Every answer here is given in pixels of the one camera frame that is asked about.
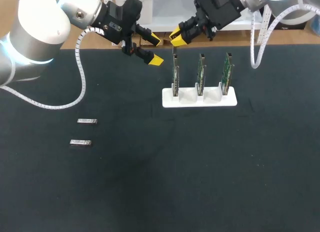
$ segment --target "white holder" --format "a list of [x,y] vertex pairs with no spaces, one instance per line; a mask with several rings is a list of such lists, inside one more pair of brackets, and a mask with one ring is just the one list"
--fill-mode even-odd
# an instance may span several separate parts
[[228,95],[222,94],[221,82],[218,87],[205,87],[203,96],[198,96],[197,83],[192,88],[179,88],[177,97],[174,97],[173,92],[173,84],[171,88],[162,90],[162,106],[164,108],[231,107],[238,103],[233,87],[229,87]]

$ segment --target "wooden surface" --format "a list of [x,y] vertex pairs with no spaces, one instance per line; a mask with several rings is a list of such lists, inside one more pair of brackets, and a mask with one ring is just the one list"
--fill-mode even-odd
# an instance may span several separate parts
[[[17,0],[0,0],[0,38],[10,31],[16,16]],[[72,25],[70,36],[64,43],[63,49],[74,49],[81,29]],[[187,47],[212,47],[212,46],[248,46],[250,44],[249,31],[220,31],[213,41],[208,41],[200,36]],[[320,36],[315,35],[307,26],[305,30],[277,30],[274,31],[270,45],[287,44],[320,44]],[[81,45],[82,49],[114,49],[111,43],[97,34],[89,34]]]

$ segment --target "dark mat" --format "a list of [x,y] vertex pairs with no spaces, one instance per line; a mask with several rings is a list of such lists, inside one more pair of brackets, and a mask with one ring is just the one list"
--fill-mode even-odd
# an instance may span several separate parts
[[[194,85],[199,53],[206,85],[217,85],[226,52],[237,107],[162,108],[170,50],[157,50],[162,67],[81,51],[87,93],[67,110],[0,90],[0,232],[319,231],[320,47],[268,46],[257,70],[248,47],[182,49],[180,85]],[[51,105],[73,101],[74,52],[12,87]]]

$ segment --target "silver metal part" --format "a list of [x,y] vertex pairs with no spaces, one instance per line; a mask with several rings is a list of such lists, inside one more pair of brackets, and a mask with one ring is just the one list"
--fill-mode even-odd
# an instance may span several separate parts
[[96,125],[98,124],[98,120],[96,118],[79,118],[77,123],[84,125]]
[[198,96],[204,95],[204,88],[205,88],[205,81],[206,81],[206,68],[207,68],[205,60],[206,60],[205,55],[200,54],[198,72],[197,72]]
[[261,9],[267,4],[266,0],[240,0],[245,8],[248,8],[252,12]]
[[70,23],[83,30],[95,22],[103,5],[101,0],[59,0],[58,4]]
[[179,65],[178,55],[173,54],[173,97],[179,95]]
[[32,37],[21,26],[18,17],[15,19],[10,32],[10,42],[21,55],[39,62],[49,61],[54,58],[63,45],[63,43],[44,43]]
[[70,141],[70,145],[72,146],[91,146],[91,144],[92,144],[91,140],[72,139]]

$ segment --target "screw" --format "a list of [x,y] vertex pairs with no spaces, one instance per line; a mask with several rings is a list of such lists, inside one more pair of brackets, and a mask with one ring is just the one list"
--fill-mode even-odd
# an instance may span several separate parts
[[82,13],[82,12],[77,12],[76,14],[75,14],[75,16],[78,18],[78,19],[83,19],[85,16],[84,16],[84,13]]

